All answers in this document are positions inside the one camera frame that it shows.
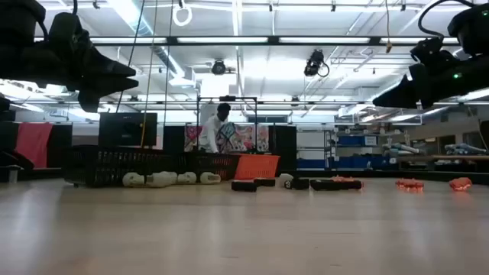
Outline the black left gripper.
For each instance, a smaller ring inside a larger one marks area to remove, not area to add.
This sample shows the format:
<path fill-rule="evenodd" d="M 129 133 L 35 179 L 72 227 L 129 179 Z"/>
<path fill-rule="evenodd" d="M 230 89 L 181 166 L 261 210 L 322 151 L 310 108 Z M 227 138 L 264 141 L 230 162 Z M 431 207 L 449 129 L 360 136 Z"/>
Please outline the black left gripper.
<path fill-rule="evenodd" d="M 138 87 L 134 79 L 100 79 L 129 77 L 136 70 L 101 54 L 94 46 L 84 44 L 66 56 L 52 43 L 30 44 L 1 42 L 1 78 L 55 84 L 79 92 L 78 101 L 85 112 L 97 112 L 100 96 Z"/>

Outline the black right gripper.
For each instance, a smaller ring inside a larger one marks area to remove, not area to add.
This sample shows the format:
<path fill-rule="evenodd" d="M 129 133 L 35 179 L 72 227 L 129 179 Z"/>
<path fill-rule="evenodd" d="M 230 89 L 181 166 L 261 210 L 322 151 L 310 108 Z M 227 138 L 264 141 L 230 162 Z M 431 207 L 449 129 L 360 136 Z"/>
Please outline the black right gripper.
<path fill-rule="evenodd" d="M 410 68 L 412 81 L 404 75 L 398 84 L 373 99 L 377 107 L 428 108 L 441 99 L 488 87 L 488 55 L 472 57 L 435 75 L 422 64 Z"/>

